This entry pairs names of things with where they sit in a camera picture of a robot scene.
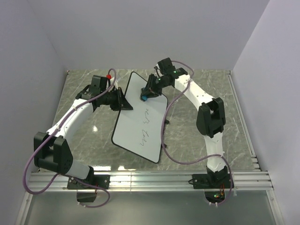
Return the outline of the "white whiteboard black frame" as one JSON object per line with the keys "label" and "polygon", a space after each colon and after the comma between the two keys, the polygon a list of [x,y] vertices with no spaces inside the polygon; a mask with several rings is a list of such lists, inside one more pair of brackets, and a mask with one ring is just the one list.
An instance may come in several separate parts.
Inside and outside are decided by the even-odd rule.
{"label": "white whiteboard black frame", "polygon": [[168,99],[161,95],[145,102],[140,100],[141,88],[146,83],[139,74],[131,72],[124,95],[133,110],[119,111],[111,141],[114,145],[157,164],[161,153],[161,124]]}

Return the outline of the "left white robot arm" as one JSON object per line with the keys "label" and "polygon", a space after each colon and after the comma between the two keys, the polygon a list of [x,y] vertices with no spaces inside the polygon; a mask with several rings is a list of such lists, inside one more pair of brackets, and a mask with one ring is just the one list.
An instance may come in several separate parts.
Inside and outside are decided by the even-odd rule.
{"label": "left white robot arm", "polygon": [[108,105],[113,111],[133,109],[111,75],[94,75],[65,115],[45,133],[34,136],[35,166],[77,178],[83,188],[92,187],[94,169],[74,159],[69,143],[78,128],[102,105]]}

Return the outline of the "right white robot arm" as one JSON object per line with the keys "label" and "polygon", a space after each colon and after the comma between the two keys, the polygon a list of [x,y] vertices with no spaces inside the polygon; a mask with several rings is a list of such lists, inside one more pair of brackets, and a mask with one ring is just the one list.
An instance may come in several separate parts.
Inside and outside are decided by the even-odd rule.
{"label": "right white robot arm", "polygon": [[193,74],[176,68],[170,58],[157,63],[160,73],[151,74],[141,89],[140,99],[147,101],[162,95],[162,89],[172,86],[185,96],[197,109],[196,127],[204,137],[207,150],[206,188],[220,188],[230,178],[224,155],[222,137],[225,126],[225,107],[220,97],[213,97],[193,81]]}

